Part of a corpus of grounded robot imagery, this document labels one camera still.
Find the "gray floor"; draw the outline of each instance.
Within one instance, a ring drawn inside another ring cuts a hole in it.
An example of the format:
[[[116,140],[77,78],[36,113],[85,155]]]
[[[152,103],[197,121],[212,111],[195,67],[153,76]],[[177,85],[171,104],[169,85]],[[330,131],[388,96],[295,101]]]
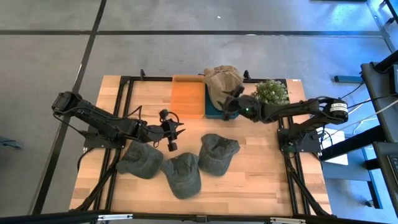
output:
[[[0,1],[0,29],[90,30],[100,1]],[[378,9],[382,20],[388,10]],[[394,24],[386,29],[393,42]],[[108,1],[100,30],[322,30],[375,31],[366,3],[333,1]],[[0,149],[0,217],[26,214],[44,168],[58,123],[50,106],[76,78],[87,36],[0,35],[0,136],[23,141],[25,148]],[[299,78],[307,98],[341,96],[356,85],[334,83],[335,75],[356,75],[361,63],[390,53],[381,37],[303,37],[236,35],[99,36],[95,40],[80,93],[96,101],[103,75],[169,76],[201,73],[206,67],[234,65],[254,78]],[[358,103],[369,97],[363,86],[347,97]],[[350,117],[374,113],[364,105]],[[86,128],[73,119],[72,125]],[[377,121],[363,124],[364,131]],[[355,127],[346,130],[352,133]],[[83,139],[67,132],[45,213],[68,209]],[[366,183],[326,180],[333,213],[339,217],[397,223],[383,188],[383,210],[363,205],[370,199]]]

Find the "orange box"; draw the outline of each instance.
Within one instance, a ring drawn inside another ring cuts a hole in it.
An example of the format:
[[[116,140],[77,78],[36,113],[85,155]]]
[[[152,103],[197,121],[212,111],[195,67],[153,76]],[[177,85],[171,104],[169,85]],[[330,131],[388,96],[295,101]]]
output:
[[[170,110],[180,118],[202,118],[205,115],[205,77],[173,75]]]

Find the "baseball cap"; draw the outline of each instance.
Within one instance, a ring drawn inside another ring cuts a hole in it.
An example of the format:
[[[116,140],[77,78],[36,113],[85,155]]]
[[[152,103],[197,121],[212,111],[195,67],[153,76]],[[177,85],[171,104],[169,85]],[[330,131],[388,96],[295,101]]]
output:
[[[131,173],[143,179],[151,179],[160,170],[163,154],[154,147],[132,141],[122,159],[116,164],[119,173]]]
[[[206,134],[202,136],[201,142],[199,168],[216,176],[226,173],[233,155],[241,148],[237,140],[227,139],[217,134]]]
[[[198,156],[186,152],[164,162],[162,171],[178,199],[192,197],[201,189]]]
[[[235,67],[222,65],[205,69],[205,83],[214,107],[222,110],[223,108],[218,104],[218,101],[224,103],[228,95],[225,92],[232,91],[238,85],[242,85],[243,77],[239,75],[239,71]]]

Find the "wooden tabletop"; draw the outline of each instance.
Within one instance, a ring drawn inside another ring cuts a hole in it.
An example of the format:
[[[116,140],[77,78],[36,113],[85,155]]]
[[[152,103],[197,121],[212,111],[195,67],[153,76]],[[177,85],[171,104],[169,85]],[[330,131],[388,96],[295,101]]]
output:
[[[119,81],[120,76],[104,76],[96,102],[98,107],[113,112]],[[159,111],[170,108],[171,86],[171,82],[134,82],[129,111],[142,105],[142,119],[149,124],[159,124]],[[250,94],[255,90],[254,84],[245,83],[244,86],[244,94]],[[287,80],[287,88],[291,103],[305,99],[300,80]],[[124,99],[125,96],[122,98],[121,113]],[[306,119],[307,115],[295,116],[294,122],[301,123]],[[198,154],[201,147],[200,138],[207,133],[216,133],[238,140],[241,146],[240,151],[234,155],[227,173],[222,177],[213,177],[200,172],[201,192],[185,200],[174,197],[162,172],[151,180],[140,179],[132,174],[118,174],[112,212],[292,215],[284,159],[277,142],[278,122],[253,123],[242,116],[228,122],[206,118],[181,119],[181,122],[185,123],[182,128],[187,130],[176,140],[178,150],[169,152],[166,140],[161,141],[158,146],[165,159],[183,152]],[[319,161],[311,154],[300,155],[307,188],[323,209],[331,212]],[[103,157],[104,149],[94,149],[83,158],[70,208],[79,206],[97,184]],[[108,185],[105,185],[100,208],[104,208],[107,191]],[[303,213],[297,186],[295,192],[298,209]]]

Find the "green plant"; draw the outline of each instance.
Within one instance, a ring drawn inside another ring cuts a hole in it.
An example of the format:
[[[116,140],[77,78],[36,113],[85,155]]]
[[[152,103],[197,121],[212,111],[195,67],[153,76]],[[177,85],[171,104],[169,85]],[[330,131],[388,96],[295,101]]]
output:
[[[289,103],[286,86],[275,80],[267,80],[256,84],[256,90],[251,96],[260,102],[270,105],[285,105]]]

